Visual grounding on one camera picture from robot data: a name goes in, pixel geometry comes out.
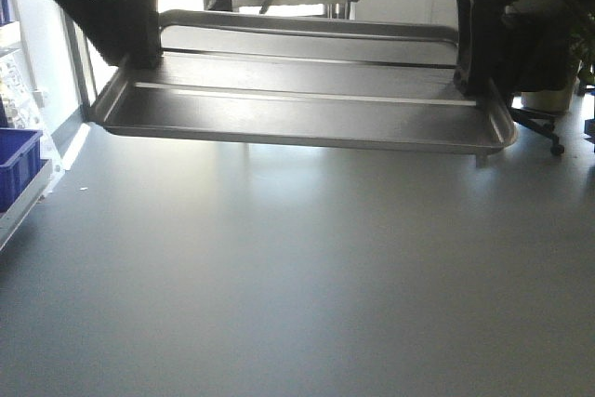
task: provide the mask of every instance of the white shelf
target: white shelf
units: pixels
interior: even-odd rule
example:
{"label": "white shelf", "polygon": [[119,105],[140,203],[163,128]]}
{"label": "white shelf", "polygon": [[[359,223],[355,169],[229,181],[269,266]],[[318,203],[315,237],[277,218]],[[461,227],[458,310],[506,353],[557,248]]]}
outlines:
{"label": "white shelf", "polygon": [[4,214],[0,213],[0,251],[27,217],[47,186],[52,162],[45,161],[39,173]]}
{"label": "white shelf", "polygon": [[0,27],[0,48],[20,43],[20,22],[10,22]]}

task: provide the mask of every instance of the gray floor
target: gray floor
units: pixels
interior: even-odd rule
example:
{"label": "gray floor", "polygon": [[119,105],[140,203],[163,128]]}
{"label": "gray floor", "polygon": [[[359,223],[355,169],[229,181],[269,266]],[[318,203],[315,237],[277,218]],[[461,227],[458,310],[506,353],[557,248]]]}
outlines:
{"label": "gray floor", "polygon": [[595,154],[94,127],[0,257],[0,395],[595,395]]}

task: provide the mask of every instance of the metal tray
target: metal tray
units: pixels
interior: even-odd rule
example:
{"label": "metal tray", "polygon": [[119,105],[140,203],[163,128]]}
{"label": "metal tray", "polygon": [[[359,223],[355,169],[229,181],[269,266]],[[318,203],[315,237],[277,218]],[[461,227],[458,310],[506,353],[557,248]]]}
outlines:
{"label": "metal tray", "polygon": [[92,108],[119,135],[486,155],[516,139],[497,95],[452,83],[445,27],[226,13],[162,17],[155,70],[124,63]]}

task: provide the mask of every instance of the blue plastic crate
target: blue plastic crate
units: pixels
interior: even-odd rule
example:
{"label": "blue plastic crate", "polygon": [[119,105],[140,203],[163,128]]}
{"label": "blue plastic crate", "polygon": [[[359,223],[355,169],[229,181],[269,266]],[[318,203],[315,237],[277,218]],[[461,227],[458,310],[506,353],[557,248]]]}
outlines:
{"label": "blue plastic crate", "polygon": [[0,213],[7,211],[41,169],[41,130],[0,128]]}

